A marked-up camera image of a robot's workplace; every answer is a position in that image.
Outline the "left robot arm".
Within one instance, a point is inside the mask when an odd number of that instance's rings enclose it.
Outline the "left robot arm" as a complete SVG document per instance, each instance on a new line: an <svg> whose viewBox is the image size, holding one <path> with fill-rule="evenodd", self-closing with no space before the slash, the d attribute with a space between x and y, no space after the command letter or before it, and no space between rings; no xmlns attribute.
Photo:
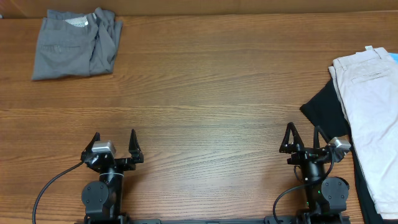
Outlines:
<svg viewBox="0 0 398 224"><path fill-rule="evenodd" d="M88 183L81 193L85 223L131 223L121 205L124 173L144 162L135 130L131 131L128 152L129 157L117 158L113 142L101 141L100 133L94 135L82 152L81 161L99 173L99 180Z"/></svg>

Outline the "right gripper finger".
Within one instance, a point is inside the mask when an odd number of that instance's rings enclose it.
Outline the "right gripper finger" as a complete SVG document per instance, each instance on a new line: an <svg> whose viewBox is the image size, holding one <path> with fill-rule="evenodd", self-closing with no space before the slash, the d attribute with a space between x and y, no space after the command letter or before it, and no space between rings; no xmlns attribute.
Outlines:
<svg viewBox="0 0 398 224"><path fill-rule="evenodd" d="M313 147L320 148L320 140L319 136L323 138L326 143L330 142L330 138L325 134L324 130L320 126L314 127L314 134L313 134Z"/></svg>
<svg viewBox="0 0 398 224"><path fill-rule="evenodd" d="M303 141L293 122L287 124L280 149L304 149Z"/></svg>

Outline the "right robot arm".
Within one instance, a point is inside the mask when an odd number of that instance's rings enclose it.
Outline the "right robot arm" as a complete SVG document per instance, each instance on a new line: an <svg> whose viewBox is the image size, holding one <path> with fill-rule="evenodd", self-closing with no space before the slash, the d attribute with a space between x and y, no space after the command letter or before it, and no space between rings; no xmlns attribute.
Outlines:
<svg viewBox="0 0 398 224"><path fill-rule="evenodd" d="M276 223L349 223L346 210L349 183L341 177L331 177L336 163L341 162L351 151L351 143L344 137L328 138L321 127L314 127L313 146L306 147L293 122L287 124L279 148L289 154L287 163L301 171L301 184L282 192L274 201L272 215ZM298 210L294 217L278 217L279 200L296 190L304 190L307 208Z"/></svg>

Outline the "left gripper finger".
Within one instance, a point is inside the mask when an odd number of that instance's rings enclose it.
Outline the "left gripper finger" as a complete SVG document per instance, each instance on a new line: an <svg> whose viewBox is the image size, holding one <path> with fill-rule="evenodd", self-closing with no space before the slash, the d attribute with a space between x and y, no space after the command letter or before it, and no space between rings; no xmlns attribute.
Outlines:
<svg viewBox="0 0 398 224"><path fill-rule="evenodd" d="M93 136L92 140L89 142L89 144L85 147L85 152L91 152L93 145L96 141L100 141L101 137L100 137L100 133L96 132L95 135Z"/></svg>
<svg viewBox="0 0 398 224"><path fill-rule="evenodd" d="M136 132L134 129L131 129L131 135L129 139L129 148L128 148L129 153L131 154L132 157L142 157L142 151L139 146Z"/></svg>

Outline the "beige shorts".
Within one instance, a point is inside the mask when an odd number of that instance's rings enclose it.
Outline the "beige shorts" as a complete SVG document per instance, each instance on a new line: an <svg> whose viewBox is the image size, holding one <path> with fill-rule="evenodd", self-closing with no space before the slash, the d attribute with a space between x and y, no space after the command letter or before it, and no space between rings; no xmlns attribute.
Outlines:
<svg viewBox="0 0 398 224"><path fill-rule="evenodd" d="M397 219L397 62L383 47L338 57L329 67L375 210Z"/></svg>

